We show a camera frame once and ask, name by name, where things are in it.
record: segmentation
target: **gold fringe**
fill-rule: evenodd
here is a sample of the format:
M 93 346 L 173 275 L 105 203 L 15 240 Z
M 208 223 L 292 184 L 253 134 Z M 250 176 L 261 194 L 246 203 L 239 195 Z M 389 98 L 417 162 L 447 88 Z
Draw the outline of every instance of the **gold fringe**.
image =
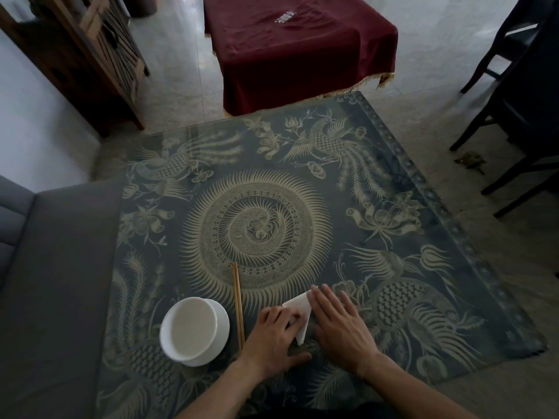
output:
M 359 81 L 358 83 L 356 83 L 353 86 L 350 86 L 349 88 L 339 89 L 339 90 L 336 90 L 336 91 L 331 91 L 331 92 L 326 93 L 326 94 L 317 95 L 316 97 L 305 98 L 304 100 L 301 100 L 299 102 L 295 102 L 293 104 L 299 104 L 299 103 L 304 103 L 304 102 L 311 101 L 311 100 L 319 100 L 321 98 L 333 97 L 333 96 L 341 95 L 341 94 L 347 94 L 347 93 L 350 93 L 351 91 L 355 91 L 361 85 L 364 85 L 367 82 L 372 81 L 373 79 L 376 79 L 376 78 L 379 78 L 377 89 L 384 88 L 387 83 L 389 83 L 392 79 L 394 79 L 394 72 L 383 72 L 383 73 L 377 73 L 377 74 L 374 74 L 374 75 L 369 75 L 368 77 L 364 77 L 361 81 Z M 257 112 L 262 112 L 262 110 L 272 110 L 272 109 L 260 109 Z M 225 109 L 223 109 L 223 114 L 225 114 L 226 117 L 235 117 Z

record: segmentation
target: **circular dragon motif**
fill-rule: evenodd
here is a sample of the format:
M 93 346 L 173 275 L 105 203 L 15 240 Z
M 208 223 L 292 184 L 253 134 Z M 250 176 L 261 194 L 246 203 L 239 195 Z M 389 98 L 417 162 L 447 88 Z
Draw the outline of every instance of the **circular dragon motif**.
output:
M 258 309 L 302 292 L 328 258 L 331 222 L 312 187 L 285 172 L 233 174 L 206 191 L 184 225 L 185 277 L 231 304 L 231 263 L 243 304 Z

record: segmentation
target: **chopsticks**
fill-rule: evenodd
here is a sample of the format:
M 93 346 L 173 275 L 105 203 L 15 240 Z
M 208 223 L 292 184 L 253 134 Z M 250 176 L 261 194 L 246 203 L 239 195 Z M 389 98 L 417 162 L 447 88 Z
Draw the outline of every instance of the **chopsticks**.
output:
M 231 263 L 233 266 L 233 290 L 235 293 L 235 310 L 237 313 L 237 339 L 239 340 L 239 351 L 243 349 L 245 342 L 244 320 L 243 320 L 243 300 L 241 299 L 241 283 L 239 280 L 239 266 L 237 262 Z

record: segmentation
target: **wall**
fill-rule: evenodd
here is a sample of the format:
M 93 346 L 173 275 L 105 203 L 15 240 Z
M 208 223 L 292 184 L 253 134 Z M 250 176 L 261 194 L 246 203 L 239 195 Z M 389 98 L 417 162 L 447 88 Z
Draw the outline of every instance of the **wall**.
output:
M 0 175 L 32 190 L 89 180 L 98 135 L 0 31 Z

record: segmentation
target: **red tablecloth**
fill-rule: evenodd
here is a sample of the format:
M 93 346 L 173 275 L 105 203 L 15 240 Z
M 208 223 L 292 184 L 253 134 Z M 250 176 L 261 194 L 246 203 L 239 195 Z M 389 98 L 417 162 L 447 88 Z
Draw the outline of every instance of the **red tablecloth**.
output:
M 234 116 L 394 72 L 398 31 L 362 0 L 204 0 L 204 17 Z

